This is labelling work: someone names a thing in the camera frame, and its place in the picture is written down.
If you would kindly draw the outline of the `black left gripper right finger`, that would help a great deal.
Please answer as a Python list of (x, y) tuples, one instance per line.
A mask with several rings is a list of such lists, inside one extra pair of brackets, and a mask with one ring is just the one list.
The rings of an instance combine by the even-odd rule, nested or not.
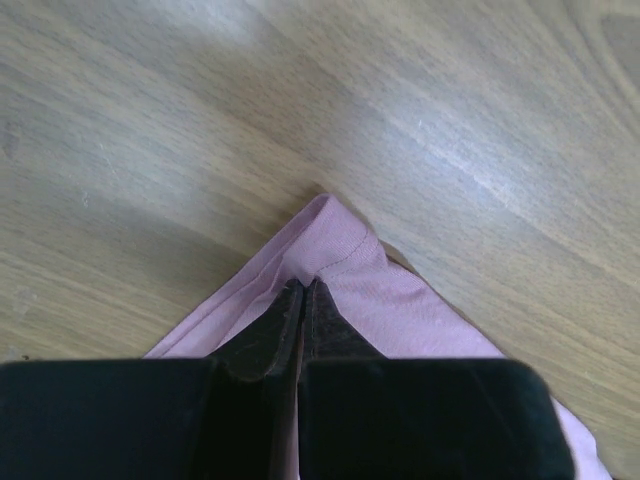
[(301, 336), (303, 365), (318, 360), (384, 358), (342, 316), (329, 287), (320, 279), (305, 289)]

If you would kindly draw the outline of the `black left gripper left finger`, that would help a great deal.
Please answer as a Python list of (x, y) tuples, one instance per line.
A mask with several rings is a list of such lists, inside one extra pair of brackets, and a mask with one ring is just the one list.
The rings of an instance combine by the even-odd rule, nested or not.
[(272, 372), (280, 373), (298, 343), (303, 306), (304, 286), (287, 282), (257, 319), (208, 357), (243, 381), (258, 381)]

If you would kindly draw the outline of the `pink printed t-shirt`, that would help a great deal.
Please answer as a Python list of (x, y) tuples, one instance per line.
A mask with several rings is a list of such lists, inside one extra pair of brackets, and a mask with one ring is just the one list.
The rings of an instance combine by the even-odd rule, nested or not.
[[(327, 284), (382, 359), (302, 364), (243, 381), (209, 358), (287, 282)], [(589, 430), (549, 399), (332, 195), (313, 199), (152, 350), (192, 368), (181, 435), (193, 479), (605, 479)]]

